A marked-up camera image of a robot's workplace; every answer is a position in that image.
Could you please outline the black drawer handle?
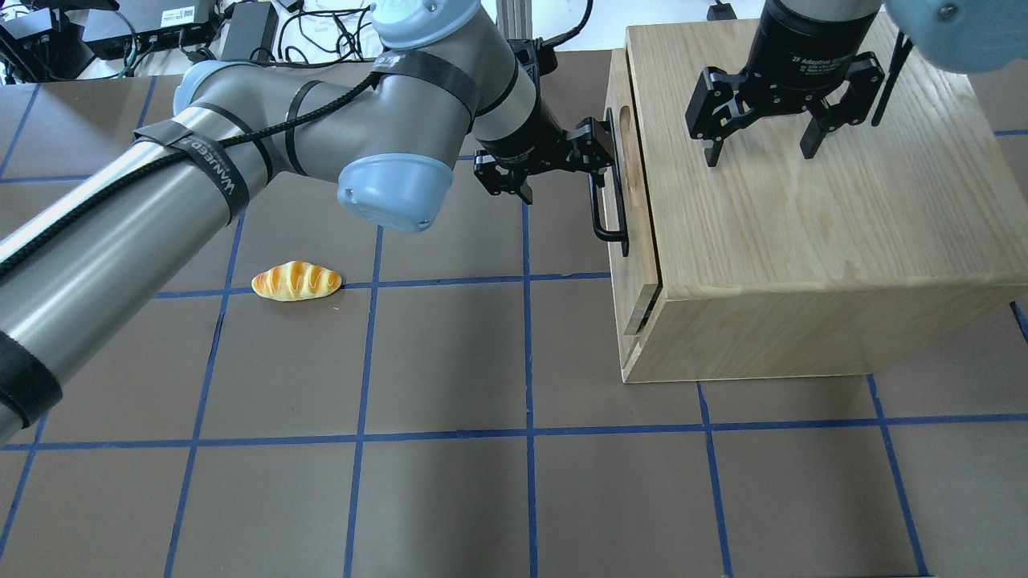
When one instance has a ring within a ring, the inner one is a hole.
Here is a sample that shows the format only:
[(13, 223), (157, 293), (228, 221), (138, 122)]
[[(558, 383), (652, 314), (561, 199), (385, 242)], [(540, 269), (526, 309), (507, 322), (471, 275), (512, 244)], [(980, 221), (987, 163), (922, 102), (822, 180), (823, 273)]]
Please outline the black drawer handle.
[[(626, 220), (626, 209), (624, 206), (624, 195), (622, 191), (622, 175), (617, 150), (617, 133), (614, 128), (614, 114), (610, 107), (605, 107), (605, 115), (602, 120), (609, 122), (610, 135), (613, 136), (614, 146), (616, 146), (616, 161), (609, 168), (598, 173), (589, 174), (589, 201), (592, 228), (599, 241), (605, 244), (619, 244), (621, 254), (627, 258), (630, 253), (630, 237)], [(614, 195), (614, 216), (616, 216), (617, 227), (613, 230), (605, 228), (605, 220), (601, 219), (601, 189), (607, 185), (613, 186)]]

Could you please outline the wooden drawer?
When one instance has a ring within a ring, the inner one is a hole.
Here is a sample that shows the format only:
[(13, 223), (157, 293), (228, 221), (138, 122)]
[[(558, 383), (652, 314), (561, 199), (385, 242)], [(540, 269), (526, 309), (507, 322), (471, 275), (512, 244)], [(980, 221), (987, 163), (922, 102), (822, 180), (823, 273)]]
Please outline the wooden drawer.
[[(614, 289), (614, 318), (621, 336), (636, 337), (647, 322), (662, 288), (642, 146), (638, 129), (638, 114), (633, 96), (629, 59), (625, 49), (614, 49), (610, 62), (605, 107), (614, 114), (617, 133), (617, 150), (622, 175), (622, 191), (629, 230), (629, 256), (624, 258), (619, 244), (610, 245), (610, 270)], [(617, 227), (614, 216), (613, 186), (603, 190), (607, 224)]]

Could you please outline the wooden drawer cabinet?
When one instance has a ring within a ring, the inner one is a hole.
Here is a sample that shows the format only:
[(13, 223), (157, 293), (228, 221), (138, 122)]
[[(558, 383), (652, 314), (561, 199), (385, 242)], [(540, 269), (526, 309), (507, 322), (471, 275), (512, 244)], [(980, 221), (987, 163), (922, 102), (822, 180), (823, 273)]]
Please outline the wooden drawer cabinet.
[(1026, 296), (1026, 198), (965, 75), (911, 55), (881, 127), (805, 160), (807, 116), (730, 136), (715, 168), (684, 113), (755, 19), (629, 26), (662, 288), (626, 383), (858, 376)]

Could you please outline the toy bread loaf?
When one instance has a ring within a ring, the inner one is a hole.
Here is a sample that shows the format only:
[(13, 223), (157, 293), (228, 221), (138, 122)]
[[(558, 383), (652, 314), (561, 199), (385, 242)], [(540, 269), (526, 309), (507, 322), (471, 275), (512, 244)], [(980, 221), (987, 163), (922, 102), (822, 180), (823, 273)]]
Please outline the toy bread loaf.
[(337, 270), (298, 260), (262, 270), (251, 281), (251, 289), (257, 296), (283, 303), (323, 299), (342, 286), (344, 278)]

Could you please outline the black power brick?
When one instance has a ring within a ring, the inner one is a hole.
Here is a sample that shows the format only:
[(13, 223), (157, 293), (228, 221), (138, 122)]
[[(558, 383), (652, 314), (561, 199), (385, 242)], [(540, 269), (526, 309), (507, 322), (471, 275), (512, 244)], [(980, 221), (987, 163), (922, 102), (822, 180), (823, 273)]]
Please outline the black power brick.
[(268, 1), (235, 2), (224, 10), (227, 33), (221, 61), (269, 61), (278, 29), (276, 5)]

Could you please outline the black network box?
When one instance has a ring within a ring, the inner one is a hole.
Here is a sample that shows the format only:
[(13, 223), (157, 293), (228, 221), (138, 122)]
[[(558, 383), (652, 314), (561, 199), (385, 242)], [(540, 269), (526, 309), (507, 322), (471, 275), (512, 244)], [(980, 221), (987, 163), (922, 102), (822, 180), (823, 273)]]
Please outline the black network box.
[(89, 10), (82, 41), (103, 61), (205, 44), (219, 32), (215, 1), (118, 1), (117, 10)]

